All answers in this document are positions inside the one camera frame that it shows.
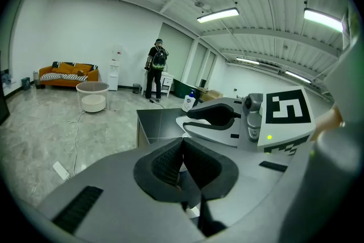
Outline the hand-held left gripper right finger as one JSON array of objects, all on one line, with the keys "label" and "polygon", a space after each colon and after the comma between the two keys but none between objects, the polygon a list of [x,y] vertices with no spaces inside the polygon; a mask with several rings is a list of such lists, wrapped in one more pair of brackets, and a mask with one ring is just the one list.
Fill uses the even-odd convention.
[{"label": "hand-held left gripper right finger", "polygon": [[254,153],[210,143],[183,140],[184,162],[200,189],[198,219],[185,217],[189,229],[281,229],[292,203],[287,182],[291,156]]}]

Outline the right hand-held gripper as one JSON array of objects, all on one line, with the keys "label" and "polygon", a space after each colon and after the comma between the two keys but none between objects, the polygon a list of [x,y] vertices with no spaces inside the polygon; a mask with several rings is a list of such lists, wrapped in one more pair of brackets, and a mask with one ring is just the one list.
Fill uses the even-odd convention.
[{"label": "right hand-held gripper", "polygon": [[[194,106],[188,117],[177,117],[183,137],[237,147],[242,112],[241,148],[255,153],[295,155],[310,140],[315,121],[303,87],[250,93],[242,100],[216,98]],[[215,126],[210,122],[227,122]]]}]

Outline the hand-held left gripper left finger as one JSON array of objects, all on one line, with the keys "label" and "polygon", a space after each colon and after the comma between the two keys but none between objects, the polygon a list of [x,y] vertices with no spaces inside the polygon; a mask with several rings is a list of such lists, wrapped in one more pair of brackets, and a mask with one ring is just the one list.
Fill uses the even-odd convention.
[{"label": "hand-held left gripper left finger", "polygon": [[39,211],[83,242],[199,242],[204,235],[181,202],[155,200],[135,181],[140,158],[181,138],[106,156],[64,182]]}]

